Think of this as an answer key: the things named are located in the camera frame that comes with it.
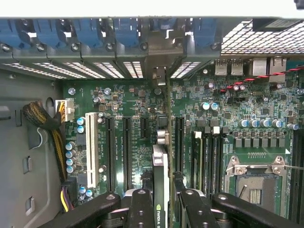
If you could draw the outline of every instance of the metal chassis wall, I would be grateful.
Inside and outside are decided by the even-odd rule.
[[[61,89],[50,80],[0,71],[0,107],[10,119],[0,121],[0,227],[35,228],[54,218],[60,210],[60,181],[55,152],[50,144],[29,150],[28,126],[21,110],[31,101],[44,104],[48,97],[62,98]],[[47,110],[55,112],[53,107]],[[23,159],[30,156],[32,169],[23,173]],[[34,211],[26,215],[32,197]]]

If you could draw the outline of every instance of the blue latch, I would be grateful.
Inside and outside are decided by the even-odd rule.
[[[35,19],[34,27],[41,43],[54,49],[67,46],[67,38],[59,19]]]
[[[98,19],[75,19],[73,20],[77,38],[81,43],[90,48],[103,46],[103,37]]]
[[[17,49],[30,48],[30,37],[21,20],[0,19],[0,41]]]
[[[113,25],[115,37],[118,42],[125,47],[134,47],[138,45],[137,21],[135,18],[114,19]]]
[[[192,29],[196,47],[206,47],[214,43],[216,25],[216,19],[193,19]]]

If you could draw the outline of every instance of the ventilation grille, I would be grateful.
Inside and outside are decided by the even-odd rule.
[[[110,63],[93,63],[113,78],[124,78]]]
[[[65,65],[67,65],[68,67],[71,67],[83,74],[89,75],[91,77],[94,78],[105,78],[104,76],[102,76],[101,74],[91,70],[90,68],[87,68],[86,66],[82,65],[81,63],[64,63]]]
[[[20,70],[26,70],[26,71],[29,71],[29,72],[33,72],[33,73],[48,76],[48,77],[57,78],[57,79],[66,79],[66,77],[50,74],[48,72],[44,72],[44,71],[41,71],[41,70],[36,70],[34,68],[30,68],[30,67],[27,67],[27,66],[20,65],[19,63],[3,63],[3,65],[13,67],[13,68],[17,68],[17,69],[20,69]]]
[[[132,78],[143,78],[143,71],[140,62],[123,62]]]
[[[304,22],[281,32],[253,32],[252,20],[242,21],[222,44],[222,55],[303,53]]]

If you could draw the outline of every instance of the blue capacitor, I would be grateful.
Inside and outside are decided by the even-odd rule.
[[[85,128],[83,126],[78,126],[77,127],[77,132],[82,134],[82,133],[85,132]]]
[[[84,117],[80,117],[77,119],[77,124],[78,125],[84,125],[86,119]]]
[[[86,192],[86,187],[82,186],[82,187],[79,188],[79,193],[80,194],[85,194],[85,192]]]
[[[87,197],[93,196],[92,190],[88,189],[88,190],[86,191],[86,194],[85,194],[85,195],[86,195]]]

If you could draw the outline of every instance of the silver capacitor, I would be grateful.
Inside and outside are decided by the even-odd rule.
[[[257,120],[250,120],[249,127],[257,127]]]
[[[239,120],[238,125],[240,127],[247,127],[248,126],[248,121],[247,120]]]
[[[289,124],[287,124],[287,128],[290,129],[290,130],[296,131],[296,130],[299,130],[299,125],[293,124],[293,123],[289,123]]]
[[[68,166],[67,168],[66,168],[66,172],[67,173],[72,173],[72,172],[74,172],[76,170],[76,166],[75,165],[71,165],[71,166]]]
[[[75,157],[72,157],[72,158],[69,158],[69,159],[66,160],[66,164],[68,166],[72,166],[73,164],[75,164],[75,162],[76,162],[76,158]]]
[[[280,121],[280,120],[273,120],[272,123],[271,123],[271,125],[273,127],[280,128],[280,127],[282,127],[282,121]]]
[[[260,126],[261,127],[269,127],[270,126],[270,121],[269,120],[261,120],[260,121]]]
[[[66,150],[67,151],[70,151],[71,149],[74,149],[74,148],[76,148],[76,144],[74,142],[68,142],[66,144]]]

